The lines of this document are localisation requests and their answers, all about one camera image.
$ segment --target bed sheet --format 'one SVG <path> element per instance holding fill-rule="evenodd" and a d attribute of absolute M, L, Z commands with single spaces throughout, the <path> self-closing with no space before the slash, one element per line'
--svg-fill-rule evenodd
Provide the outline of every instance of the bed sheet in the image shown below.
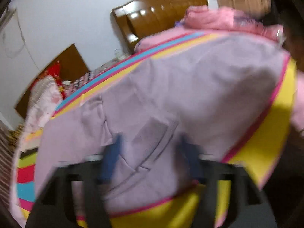
<path fill-rule="evenodd" d="M 113 66 L 105 73 L 97 76 L 89 83 L 84 85 L 82 88 L 74 92 L 71 96 L 65 99 L 56 109 L 54 117 L 60 116 L 61 114 L 75 109 L 84 104 L 86 100 L 92 96 L 99 93 L 104 88 L 108 88 L 111 84 L 115 83 L 121 79 L 124 75 L 132 71 L 134 68 L 140 64 L 141 61 L 148 57 L 160 58 L 167 57 L 171 54 L 176 54 L 188 47 L 196 44 L 200 44 L 207 40 L 216 39 L 223 36 L 225 33 L 205 33 L 196 32 L 191 33 L 186 36 L 181 36 L 174 40 L 165 42 L 154 48 L 146 50 L 140 54 L 134 55 L 130 58 Z M 280 86 L 277 88 L 277 93 L 274 96 L 273 104 L 269 107 L 259 119 L 259 123 L 253 124 L 250 133 L 245 135 L 244 141 L 241 145 L 235 147 L 232 152 L 223 159 L 223 162 L 235 163 L 238 161 L 245 161 L 246 165 L 250 167 L 252 172 L 250 173 L 253 179 L 256 181 L 258 186 L 261 188 L 266 180 L 269 178 L 273 168 L 275 167 L 280 153 L 283 148 L 283 144 L 288 132 L 289 116 L 292 108 L 293 102 L 293 92 L 295 84 L 295 64 L 293 60 L 286 62 L 284 72 L 282 73 L 282 81 Z M 30 135 L 27 139 L 33 140 L 39 138 L 42 135 L 42 130 L 37 131 L 35 134 Z M 257 151 L 265 151 L 265 142 L 272 142 L 272 146 L 267 148 L 267 155 L 264 157 L 255 157 Z M 34 203 L 34 170 L 35 170 L 35 160 L 37 156 L 38 149 L 32 149 L 26 153 L 16 153 L 15 157 L 15 177 L 12 183 L 12 196 L 11 200 L 15 205 L 15 210 L 12 210 L 13 216 L 20 218 L 20 212 L 25 218 L 28 217 L 31 207 Z M 221 193 L 227 192 L 227 185 L 221 184 Z M 176 215 L 170 212 L 171 205 L 180 205 L 181 203 L 186 203 L 189 207 L 195 207 L 198 203 L 198 193 L 201 187 L 196 186 L 195 188 L 189 190 L 187 193 L 183 193 L 177 197 L 168 198 L 165 202 L 155 204 L 153 207 L 146 207 L 141 210 L 140 213 L 134 212 L 128 216 L 118 216 L 111 219 L 114 227 L 115 224 L 133 223 L 133 226 L 139 227 L 138 223 L 134 223 L 132 217 L 140 216 L 143 220 L 147 218 L 151 212 L 159 214 L 167 212 L 168 218 L 172 218 L 172 215 Z M 222 196 L 222 202 L 219 203 L 217 209 L 217 224 L 220 225 L 226 211 L 228 197 L 227 194 Z M 188 216 L 193 209 L 181 208 L 180 211 L 188 214 Z M 85 227 L 85 221 L 83 217 L 78 217 L 79 225 Z M 182 220 L 182 224 L 189 223 L 189 220 Z"/>

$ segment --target bed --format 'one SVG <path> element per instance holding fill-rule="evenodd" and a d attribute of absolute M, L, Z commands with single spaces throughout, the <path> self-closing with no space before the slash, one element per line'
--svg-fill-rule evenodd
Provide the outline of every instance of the bed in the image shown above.
<path fill-rule="evenodd" d="M 140 39 L 173 27 L 176 21 L 183 18 L 189 5 L 204 4 L 207 4 L 207 0 L 133 0 L 113 9 L 112 13 L 129 51 L 133 53 L 134 47 Z M 166 59 L 197 45 L 220 40 L 226 35 L 226 32 L 205 30 L 188 32 L 186 35 L 168 39 L 166 42 L 134 54 L 99 74 L 63 100 L 56 108 L 52 119 L 55 121 L 69 111 L 83 107 L 86 101 L 119 83 L 124 76 L 131 73 L 146 59 Z M 225 163 L 245 161 L 251 176 L 260 188 L 264 186 L 276 166 L 288 133 L 288 121 L 293 102 L 293 92 L 290 90 L 295 89 L 294 71 L 294 61 L 287 57 L 280 73 L 279 85 L 275 88 L 269 105 L 235 147 L 231 148 L 221 160 Z M 43 130 L 40 129 L 28 136 L 27 140 L 40 140 L 42 134 Z M 263 154 L 265 151 L 268 152 L 267 157 Z M 26 152 L 19 151 L 14 160 L 13 179 L 16 181 L 12 182 L 11 211 L 22 226 L 35 201 L 34 175 L 38 153 L 38 148 L 32 148 Z M 226 183 L 220 184 L 221 201 L 217 209 L 217 226 L 223 222 L 225 217 L 228 201 L 227 188 L 229 186 Z M 201 186 L 196 185 L 177 196 L 171 196 L 155 205 L 146 206 L 140 212 L 132 210 L 124 214 L 113 215 L 111 221 L 114 227 L 129 227 L 130 224 L 134 227 L 162 227 L 162 214 L 166 213 L 170 227 L 188 227 L 201 189 Z M 183 218 L 175 222 L 174 217 L 177 216 Z M 78 215 L 77 222 L 80 226 L 86 227 L 83 216 Z"/>

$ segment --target magenta stripe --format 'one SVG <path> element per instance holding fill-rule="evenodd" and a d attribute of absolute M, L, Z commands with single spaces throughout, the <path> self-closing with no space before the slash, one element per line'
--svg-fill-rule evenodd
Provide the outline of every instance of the magenta stripe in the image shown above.
<path fill-rule="evenodd" d="M 179 39 L 179 38 L 182 38 L 182 37 L 187 36 L 187 35 L 188 35 L 188 34 L 186 34 L 186 35 L 181 35 L 181 36 L 179 36 L 179 37 L 174 38 L 174 40 Z M 174 47 L 174 46 L 176 46 L 176 45 L 183 44 L 183 43 L 186 43 L 186 42 L 189 42 L 189 41 L 191 41 L 191 40 L 198 39 L 198 38 L 201 38 L 201 37 L 204 37 L 204 36 L 207 36 L 207 35 L 209 35 L 209 34 L 204 34 L 204 35 L 198 36 L 198 37 L 193 38 L 193 39 L 187 39 L 187 40 L 185 40 L 185 41 L 183 41 L 183 42 L 178 42 L 178 43 L 176 43 L 176 44 L 170 45 L 170 46 L 168 46 L 168 47 L 166 47 L 166 48 L 163 48 L 163 49 L 160 49 L 160 50 L 158 50 L 158 51 L 155 51 L 155 52 L 153 52 L 153 53 L 151 53 L 151 54 L 148 54 L 148 55 L 146 55 L 146 56 L 144 56 L 144 57 L 138 59 L 137 61 L 132 62 L 132 63 L 130 63 L 129 65 L 124 66 L 123 68 L 120 68 L 119 70 L 115 71 L 113 74 L 111 74 L 111 75 L 109 75 L 109 76 L 107 76 L 107 77 L 101 79 L 100 81 L 96 82 L 94 85 L 92 85 L 92 86 L 86 88 L 85 90 L 83 90 L 80 94 L 78 94 L 78 96 L 76 96 L 76 97 L 74 97 L 73 99 L 71 99 L 71 100 L 69 101 L 69 103 L 67 103 L 65 106 L 63 106 L 63 107 L 61 107 L 60 109 L 58 109 L 57 111 L 55 111 L 55 112 L 54 112 L 54 115 L 56 115 L 57 113 L 59 113 L 60 111 L 62 111 L 65 107 L 67 107 L 69 104 L 71 104 L 71 102 L 73 102 L 74 100 L 76 100 L 77 98 L 79 98 L 81 95 L 83 95 L 84 93 L 86 93 L 86 92 L 89 91 L 90 89 L 92 89 L 92 88 L 98 86 L 100 83 L 104 82 L 105 80 L 107 80 L 108 78 L 112 77 L 113 75 L 119 73 L 120 71 L 122 71 L 122 70 L 124 70 L 124 69 L 126 69 L 126 68 L 128 68 L 128 67 L 130 67 L 130 66 L 132 66 L 132 65 L 134 65 L 134 64 L 136 64 L 136 63 L 138 63 L 138 62 L 140 62 L 140 61 L 143 61 L 143 60 L 145 60 L 145 59 L 147 59 L 147 58 L 149 58 L 149 57 L 151 57 L 151 56 L 153 56 L 153 55 L 155 55 L 155 54 L 157 54 L 157 53 L 159 53 L 159 52 L 161 52 L 161 51 L 167 50 L 167 49 L 172 48 L 172 47 Z M 144 50 L 144 51 L 141 51 L 140 53 L 134 54 L 134 55 L 132 55 L 132 56 L 130 56 L 130 57 L 128 57 L 128 58 L 122 60 L 121 62 L 119 62 L 119 63 L 117 63 L 116 65 L 112 66 L 111 68 L 107 69 L 107 71 L 109 71 L 110 69 L 114 68 L 115 66 L 117 66 L 117 65 L 119 65 L 119 64 L 121 64 L 121 63 L 123 63 L 123 62 L 125 62 L 126 60 L 128 60 L 128 59 L 130 59 L 130 58 L 132 58 L 132 57 L 134 57 L 134 56 L 136 56 L 136 55 L 142 54 L 142 53 L 144 53 L 145 51 L 150 50 L 151 48 L 146 49 L 146 50 Z"/>
<path fill-rule="evenodd" d="M 221 160 L 222 163 L 227 163 L 230 159 L 232 159 L 239 152 L 239 150 L 241 150 L 241 148 L 249 141 L 249 139 L 253 136 L 253 134 L 257 131 L 257 129 L 262 124 L 262 122 L 265 120 L 265 118 L 268 115 L 270 108 L 271 108 L 273 102 L 275 101 L 275 99 L 279 93 L 279 90 L 282 86 L 289 59 L 290 59 L 290 56 L 288 55 L 283 62 L 281 76 L 280 76 L 280 79 L 279 79 L 279 82 L 278 82 L 276 88 L 274 89 L 274 91 L 269 99 L 269 104 L 267 105 L 265 110 L 262 111 L 262 113 L 259 115 L 259 117 L 256 119 L 256 121 L 249 127 L 249 129 L 243 135 L 243 137 L 236 143 L 236 145 L 233 148 L 231 148 L 228 151 L 226 156 L 224 156 L 224 158 Z"/>
<path fill-rule="evenodd" d="M 20 207 L 25 209 L 26 211 L 31 211 L 33 205 L 34 205 L 34 202 L 29 202 L 27 200 L 23 200 L 23 199 L 19 199 L 19 202 L 20 202 Z"/>

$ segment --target wooden panel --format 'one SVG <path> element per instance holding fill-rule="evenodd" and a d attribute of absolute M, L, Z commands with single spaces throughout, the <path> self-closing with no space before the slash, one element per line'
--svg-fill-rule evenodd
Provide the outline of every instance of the wooden panel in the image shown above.
<path fill-rule="evenodd" d="M 60 61 L 60 77 L 63 81 L 69 80 L 73 82 L 89 71 L 88 67 L 86 66 L 85 62 L 77 51 L 75 44 L 72 44 L 70 47 L 65 49 L 60 55 L 58 55 L 54 60 L 52 60 L 51 63 L 47 65 L 37 75 L 37 77 L 57 60 Z M 28 88 L 15 106 L 15 110 L 24 119 L 26 117 L 27 105 L 29 102 L 30 94 L 31 90 Z"/>
<path fill-rule="evenodd" d="M 191 6 L 208 5 L 207 0 L 132 0 L 112 9 L 129 51 L 140 39 L 174 26 Z"/>

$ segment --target brown striped curtain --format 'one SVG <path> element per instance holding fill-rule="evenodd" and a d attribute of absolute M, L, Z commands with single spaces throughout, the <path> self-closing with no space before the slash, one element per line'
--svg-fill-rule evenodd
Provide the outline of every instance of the brown striped curtain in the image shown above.
<path fill-rule="evenodd" d="M 9 207 L 10 180 L 12 171 L 13 153 L 9 149 L 8 143 L 9 130 L 0 121 L 0 198 L 4 205 Z"/>

